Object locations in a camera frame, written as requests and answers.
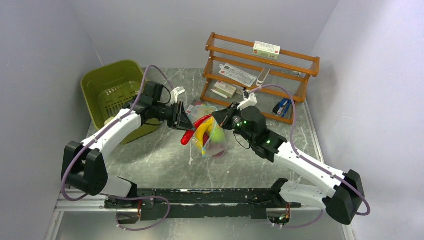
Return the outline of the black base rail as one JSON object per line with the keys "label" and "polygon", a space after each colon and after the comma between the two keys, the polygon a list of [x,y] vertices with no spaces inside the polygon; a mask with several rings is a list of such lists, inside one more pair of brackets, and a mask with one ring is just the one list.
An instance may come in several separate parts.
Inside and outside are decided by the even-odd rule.
{"label": "black base rail", "polygon": [[106,209],[141,210],[142,221],[194,218],[249,217],[266,220],[268,209],[300,208],[298,202],[287,202],[278,189],[212,188],[212,189],[148,189],[139,188],[141,201],[108,199]]}

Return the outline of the small white box lower shelf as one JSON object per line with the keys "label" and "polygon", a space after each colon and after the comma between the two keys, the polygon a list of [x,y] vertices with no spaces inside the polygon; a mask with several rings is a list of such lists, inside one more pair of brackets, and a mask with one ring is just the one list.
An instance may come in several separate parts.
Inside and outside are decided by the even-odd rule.
{"label": "small white box lower shelf", "polygon": [[230,99],[236,94],[237,89],[228,83],[217,81],[211,91],[223,98]]}

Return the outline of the orange wooden shelf rack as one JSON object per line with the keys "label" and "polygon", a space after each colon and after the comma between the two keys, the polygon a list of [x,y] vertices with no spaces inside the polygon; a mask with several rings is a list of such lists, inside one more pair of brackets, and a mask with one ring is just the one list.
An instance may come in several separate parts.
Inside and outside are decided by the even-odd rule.
{"label": "orange wooden shelf rack", "polygon": [[303,103],[306,98],[308,81],[317,77],[320,71],[320,58],[281,50],[277,60],[253,54],[254,43],[212,32],[206,42],[209,58],[203,70],[206,79],[200,95],[202,101],[229,106],[228,101],[208,96],[214,83],[221,81],[242,86],[219,73],[219,64],[230,64],[242,71],[258,76],[265,68],[270,70],[265,84],[270,86],[259,90],[258,95],[268,94],[275,100],[292,97],[295,103]]}

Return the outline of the white green box on shelf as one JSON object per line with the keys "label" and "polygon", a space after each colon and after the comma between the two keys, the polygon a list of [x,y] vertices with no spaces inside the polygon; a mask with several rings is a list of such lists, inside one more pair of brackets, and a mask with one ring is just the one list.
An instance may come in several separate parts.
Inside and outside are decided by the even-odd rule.
{"label": "white green box on shelf", "polygon": [[278,60],[280,51],[280,46],[261,41],[255,41],[252,47],[253,55],[271,60]]}

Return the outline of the yellow banana toy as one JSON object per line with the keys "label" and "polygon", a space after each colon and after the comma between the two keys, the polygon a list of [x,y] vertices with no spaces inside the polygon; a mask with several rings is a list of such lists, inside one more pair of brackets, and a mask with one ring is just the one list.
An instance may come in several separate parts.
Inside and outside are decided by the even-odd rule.
{"label": "yellow banana toy", "polygon": [[214,127],[214,120],[212,117],[205,119],[203,122],[200,120],[195,122],[197,124],[196,131],[193,135],[195,145],[199,148],[203,155],[206,154],[205,145],[207,140],[204,140],[204,135],[211,136],[211,131]]}

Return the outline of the clear zip bag blue zipper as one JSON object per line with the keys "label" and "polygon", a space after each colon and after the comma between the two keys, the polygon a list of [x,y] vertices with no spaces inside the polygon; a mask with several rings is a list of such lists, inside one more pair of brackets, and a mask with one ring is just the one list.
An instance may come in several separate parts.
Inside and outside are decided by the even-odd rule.
{"label": "clear zip bag blue zipper", "polygon": [[187,131],[181,139],[181,143],[183,145],[194,144],[205,158],[221,157],[228,147],[225,131],[212,117],[212,113],[217,110],[215,106],[205,105],[194,100],[186,111],[196,131]]}

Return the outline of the blue stapler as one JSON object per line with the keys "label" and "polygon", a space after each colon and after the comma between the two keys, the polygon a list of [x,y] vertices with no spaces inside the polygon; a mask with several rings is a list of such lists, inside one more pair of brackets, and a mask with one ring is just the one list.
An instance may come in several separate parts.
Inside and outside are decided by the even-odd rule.
{"label": "blue stapler", "polygon": [[286,113],[288,112],[288,110],[290,109],[290,106],[292,105],[292,102],[289,98],[283,98],[279,103],[277,103],[272,112],[276,115],[276,116],[280,116],[282,118],[285,117]]}

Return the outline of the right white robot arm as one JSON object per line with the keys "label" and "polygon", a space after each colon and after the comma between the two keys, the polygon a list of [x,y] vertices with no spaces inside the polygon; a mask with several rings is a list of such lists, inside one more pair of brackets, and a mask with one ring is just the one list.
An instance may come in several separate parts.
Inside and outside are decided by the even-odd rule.
{"label": "right white robot arm", "polygon": [[232,130],[249,144],[257,156],[282,164],[313,185],[292,181],[270,193],[270,202],[282,207],[287,202],[302,203],[324,210],[333,220],[350,225],[365,203],[362,178],[354,170],[344,172],[328,166],[298,150],[292,142],[268,129],[266,118],[255,106],[240,110],[238,104],[212,113],[218,125]]}

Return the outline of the olive green plastic basket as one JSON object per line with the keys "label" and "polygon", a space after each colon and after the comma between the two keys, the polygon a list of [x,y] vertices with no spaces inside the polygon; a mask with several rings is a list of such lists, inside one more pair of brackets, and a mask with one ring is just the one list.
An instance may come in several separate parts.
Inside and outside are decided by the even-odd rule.
{"label": "olive green plastic basket", "polygon": [[[132,100],[143,91],[144,76],[137,62],[121,60],[95,69],[82,78],[80,85],[85,102],[98,131],[103,130],[106,120],[111,119],[108,126],[116,116],[122,117],[129,112]],[[156,118],[149,119],[147,124],[140,125],[140,122],[140,117],[132,113],[108,130],[103,139],[115,134],[113,140],[120,140],[120,144],[125,145],[156,132],[163,124]]]}

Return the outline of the purple onion toy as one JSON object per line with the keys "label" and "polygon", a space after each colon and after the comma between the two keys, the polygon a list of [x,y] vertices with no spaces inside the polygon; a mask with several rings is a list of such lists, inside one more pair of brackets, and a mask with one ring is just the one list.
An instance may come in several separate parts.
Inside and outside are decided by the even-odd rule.
{"label": "purple onion toy", "polygon": [[217,154],[213,155],[212,157],[213,157],[213,158],[221,158],[221,157],[223,157],[223,156],[225,155],[225,153],[226,153],[226,151],[225,151],[225,150],[223,150],[223,151],[221,151],[221,152],[219,152],[219,153],[217,153]]}

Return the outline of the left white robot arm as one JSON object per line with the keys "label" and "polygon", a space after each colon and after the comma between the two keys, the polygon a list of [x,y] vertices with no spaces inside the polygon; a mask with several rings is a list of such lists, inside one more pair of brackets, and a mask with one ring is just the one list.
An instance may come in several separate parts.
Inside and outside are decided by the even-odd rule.
{"label": "left white robot arm", "polygon": [[172,129],[194,130],[184,104],[178,100],[185,89],[176,87],[170,91],[168,103],[161,102],[164,89],[165,86],[160,83],[147,82],[143,92],[124,104],[118,114],[98,132],[81,142],[69,142],[63,155],[62,186],[71,186],[91,196],[118,197],[124,207],[134,207],[139,200],[137,185],[109,175],[105,160],[129,134],[151,119],[165,121]]}

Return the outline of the green lime toy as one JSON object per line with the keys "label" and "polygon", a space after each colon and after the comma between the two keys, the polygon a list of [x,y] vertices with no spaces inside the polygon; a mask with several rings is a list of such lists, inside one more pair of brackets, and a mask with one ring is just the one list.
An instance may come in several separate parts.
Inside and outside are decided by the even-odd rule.
{"label": "green lime toy", "polygon": [[209,141],[212,143],[223,143],[226,140],[224,130],[217,126],[209,133]]}

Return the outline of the flat white packaged item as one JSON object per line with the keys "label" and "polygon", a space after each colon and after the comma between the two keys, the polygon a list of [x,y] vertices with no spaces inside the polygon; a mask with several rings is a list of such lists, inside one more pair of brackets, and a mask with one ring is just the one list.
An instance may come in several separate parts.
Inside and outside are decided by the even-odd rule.
{"label": "flat white packaged item", "polygon": [[228,63],[220,64],[219,74],[227,77],[233,81],[236,81],[246,87],[251,87],[257,80],[257,76],[252,75],[246,71],[243,71],[237,67],[234,67]]}

